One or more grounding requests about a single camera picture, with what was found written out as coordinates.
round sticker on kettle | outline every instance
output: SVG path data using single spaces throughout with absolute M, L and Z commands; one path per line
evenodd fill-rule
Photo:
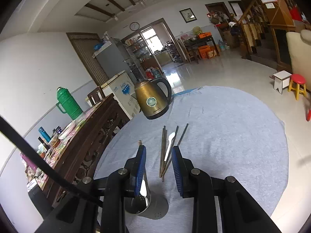
M 154 105 L 156 105 L 156 99 L 154 97 L 149 97 L 147 99 L 147 105 L 149 107 L 153 107 Z

blue gripper pad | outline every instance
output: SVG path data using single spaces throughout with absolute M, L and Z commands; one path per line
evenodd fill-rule
M 146 164 L 146 147 L 140 145 L 135 158 L 135 164 L 137 166 L 136 181 L 135 181 L 135 196 L 139 195 L 140 188 L 142 186 L 142 178 L 144 176 L 145 164 Z
M 177 190 L 180 196 L 183 196 L 183 178 L 180 172 L 180 167 L 179 167 L 177 156 L 176 156 L 175 146 L 172 148 L 172 163 L 173 163 Z

black cable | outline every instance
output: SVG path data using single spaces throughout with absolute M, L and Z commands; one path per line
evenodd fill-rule
M 67 180 L 62 178 L 54 169 L 52 169 L 36 152 L 35 150 L 18 134 L 11 125 L 9 125 L 0 116 L 0 132 L 6 136 L 15 146 L 24 153 L 38 168 L 40 168 L 49 178 L 54 180 L 61 187 L 67 191 L 77 195 L 78 197 L 95 203 L 99 207 L 103 206 L 102 201 L 98 198 L 93 197 L 84 191 L 78 189 L 73 184 L 70 184 Z

wall clock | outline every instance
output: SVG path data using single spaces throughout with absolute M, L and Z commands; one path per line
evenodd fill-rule
M 138 23 L 138 22 L 132 22 L 132 23 L 130 24 L 130 29 L 131 29 L 132 31 L 137 31 L 137 30 L 139 29 L 139 23 Z

kettle base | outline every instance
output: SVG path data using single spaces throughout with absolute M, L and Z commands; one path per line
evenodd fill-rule
M 159 113 L 153 115 L 153 116 L 149 116 L 147 117 L 147 119 L 149 120 L 153 120 L 153 119 L 157 119 L 158 117 L 164 115 L 169 109 L 169 105 L 167 105 L 164 109 L 162 109 Z

